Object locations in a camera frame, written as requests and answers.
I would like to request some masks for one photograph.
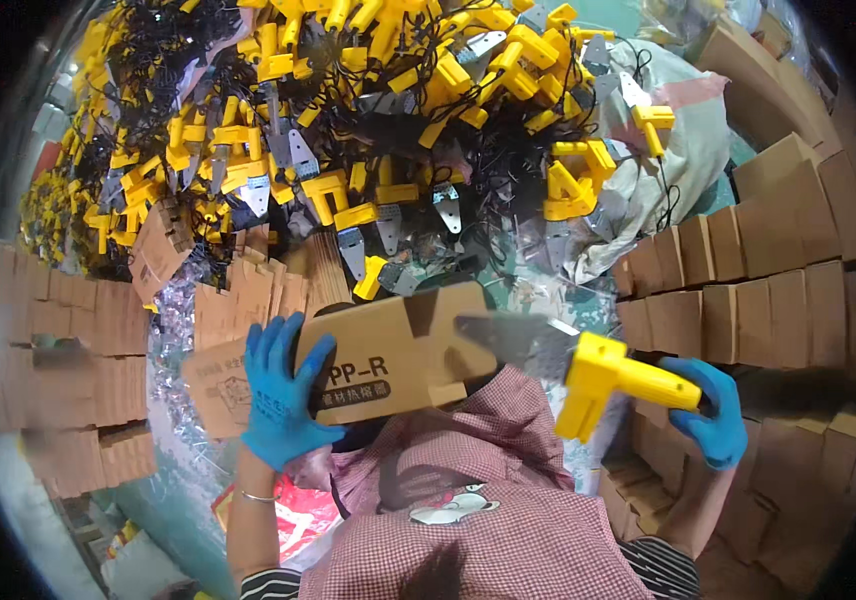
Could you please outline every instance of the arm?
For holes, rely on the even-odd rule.
[[[748,446],[748,433],[734,379],[700,360],[663,358],[659,366],[698,384],[714,412],[710,418],[680,410],[669,413],[672,426],[698,445],[708,469],[686,482],[657,535],[696,559],[721,516],[738,461]]]
[[[692,559],[697,559],[709,543],[725,498],[734,480],[735,469],[710,470],[691,486],[686,486],[674,503],[658,537]]]
[[[258,498],[275,495],[275,470],[262,462],[248,447],[238,448],[235,490],[228,512],[228,566],[235,585],[258,571],[278,568],[278,519],[274,502],[258,502],[242,495],[242,490]]]
[[[335,348],[324,335],[292,376],[292,345],[304,315],[275,317],[262,331],[248,330],[244,372],[251,388],[247,430],[238,449],[235,490],[228,514],[226,545],[235,583],[256,572],[278,567],[278,518],[274,500],[275,475],[289,461],[333,444],[345,436],[342,427],[319,425],[308,415],[308,392]]]

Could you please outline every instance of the silver bracelet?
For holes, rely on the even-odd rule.
[[[275,502],[276,500],[278,500],[278,498],[281,498],[281,492],[280,491],[273,498],[262,498],[260,496],[251,495],[250,493],[248,493],[247,491],[244,491],[243,489],[241,490],[241,492],[242,492],[243,497],[248,498],[250,500],[254,500],[255,502],[261,502],[262,504],[271,504],[271,503]]]

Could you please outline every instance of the pink checkered apron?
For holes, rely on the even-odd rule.
[[[298,597],[398,598],[458,542],[462,598],[652,598],[562,455],[542,386],[511,366],[453,414],[393,417],[371,446],[334,455],[351,516]]]

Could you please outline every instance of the hair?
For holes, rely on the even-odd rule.
[[[438,546],[398,588],[400,600],[457,600],[465,556],[458,541]]]

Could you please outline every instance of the glove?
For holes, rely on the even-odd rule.
[[[695,441],[711,469],[725,471],[736,467],[748,446],[748,432],[741,420],[741,403],[734,379],[693,358],[666,356],[658,361],[658,366],[698,385],[715,409],[713,418],[671,410],[668,412],[671,425]]]
[[[292,342],[303,323],[302,313],[294,313],[287,320],[275,317],[264,331],[254,323],[244,351],[251,411],[242,443],[277,473],[288,461],[345,437],[343,427],[321,425],[308,415],[308,392],[328,353],[334,350],[335,338],[322,336],[298,373],[291,375]]]

